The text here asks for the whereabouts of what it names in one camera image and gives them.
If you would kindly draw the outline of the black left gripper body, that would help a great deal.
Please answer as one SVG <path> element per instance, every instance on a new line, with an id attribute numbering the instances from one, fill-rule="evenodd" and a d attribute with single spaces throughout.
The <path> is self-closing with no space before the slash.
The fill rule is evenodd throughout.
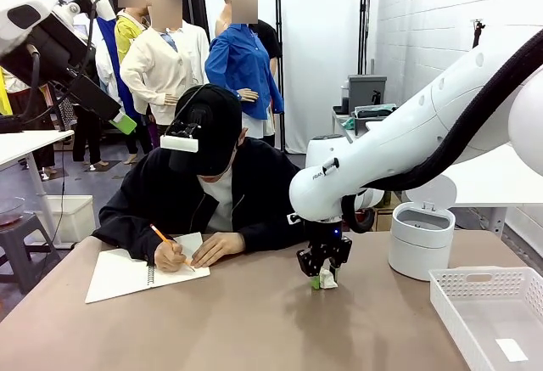
<path id="1" fill-rule="evenodd" d="M 42 21 L 37 14 L 1 15 L 1 66 L 26 84 L 32 80 L 33 60 L 27 46 L 40 54 L 39 83 L 62 87 L 94 87 L 88 76 L 76 80 L 87 45 L 55 14 Z"/>

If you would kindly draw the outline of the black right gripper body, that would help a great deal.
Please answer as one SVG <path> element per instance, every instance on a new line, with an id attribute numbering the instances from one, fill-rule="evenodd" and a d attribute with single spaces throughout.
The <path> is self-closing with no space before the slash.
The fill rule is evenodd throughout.
<path id="1" fill-rule="evenodd" d="M 305 235 L 309 240 L 308 254 L 311 258 L 340 260 L 343 238 L 341 221 L 305 221 Z"/>

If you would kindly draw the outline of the person left hand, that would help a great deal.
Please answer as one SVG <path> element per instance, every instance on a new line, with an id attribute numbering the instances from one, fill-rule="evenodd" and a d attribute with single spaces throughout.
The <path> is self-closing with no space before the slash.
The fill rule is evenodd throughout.
<path id="1" fill-rule="evenodd" d="M 225 256 L 237 255 L 245 251 L 241 233 L 213 233 L 192 256 L 194 268 L 210 267 Z"/>

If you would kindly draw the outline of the person right hand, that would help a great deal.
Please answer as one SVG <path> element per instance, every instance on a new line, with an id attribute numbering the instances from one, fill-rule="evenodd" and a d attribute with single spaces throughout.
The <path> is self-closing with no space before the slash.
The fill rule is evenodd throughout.
<path id="1" fill-rule="evenodd" d="M 154 252 L 154 265 L 166 273 L 177 272 L 186 260 L 182 246 L 174 241 L 162 241 Z"/>

